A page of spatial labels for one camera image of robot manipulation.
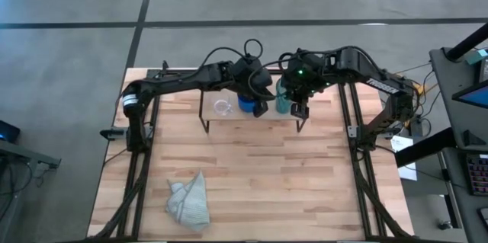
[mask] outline gray cloth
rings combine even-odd
[[[201,171],[187,185],[171,184],[172,195],[166,203],[166,212],[173,219],[196,232],[210,224],[205,180]]]

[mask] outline concrete floor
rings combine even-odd
[[[142,0],[0,0],[0,23],[136,21]],[[484,0],[151,0],[147,21],[236,19],[478,18]],[[265,46],[263,62],[298,47],[332,49],[354,44],[381,67],[397,72],[428,62],[430,49],[452,46],[479,24],[395,26],[232,27],[145,29],[136,67],[197,66],[217,46],[240,50],[250,38]],[[16,227],[16,242],[84,238],[107,146],[98,131],[111,125],[134,30],[0,30],[0,120],[22,129],[20,144],[63,158],[41,188],[31,185]],[[213,60],[236,60],[218,53]],[[422,81],[431,68],[407,72]],[[428,85],[435,83],[435,77]],[[429,93],[430,108],[437,91]],[[429,119],[432,133],[449,126],[441,99]],[[423,171],[430,164],[419,163]],[[461,231],[441,232],[440,197],[419,188],[442,182],[419,175],[405,182],[414,229],[421,238],[465,241]]]

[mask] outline wooden table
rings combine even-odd
[[[124,86],[144,78],[146,70],[128,69]],[[358,96],[368,122],[381,111],[379,95],[359,84]],[[199,102],[199,91],[161,97],[139,240],[364,238],[336,86],[310,100],[310,119],[301,133],[291,121],[225,120],[213,121],[206,134],[198,119]],[[120,105],[114,125],[128,125]],[[124,140],[111,142],[107,157],[124,148]],[[394,156],[380,149],[371,156],[381,201],[412,234]],[[104,167],[88,235],[100,231],[120,205],[129,161],[125,152]],[[165,203],[168,181],[186,183],[199,170],[207,183],[211,224],[193,232],[173,221]],[[370,203],[368,211],[374,226]]]

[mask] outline monitor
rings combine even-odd
[[[488,80],[453,94],[452,99],[488,109]]]

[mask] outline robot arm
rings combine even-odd
[[[249,75],[256,72],[251,82],[253,89],[271,95],[266,86],[271,85],[271,76],[258,58],[247,55],[236,64],[230,61],[201,66],[189,75],[162,76],[131,82],[122,92],[124,115],[129,119],[127,131],[127,150],[143,152],[148,147],[144,129],[144,117],[149,103],[156,95],[171,94],[179,91],[202,90],[220,91],[227,88],[255,101],[253,113],[260,117],[268,110],[267,100],[256,97],[248,85]]]
[[[298,50],[290,56],[284,70],[282,85],[286,96],[294,102],[291,114],[308,118],[308,98],[323,92],[334,84],[362,82],[390,94],[385,108],[369,124],[358,127],[356,145],[360,149],[373,150],[377,135],[384,133],[395,121],[412,118],[412,81],[380,70],[363,50],[347,46],[329,52]]]

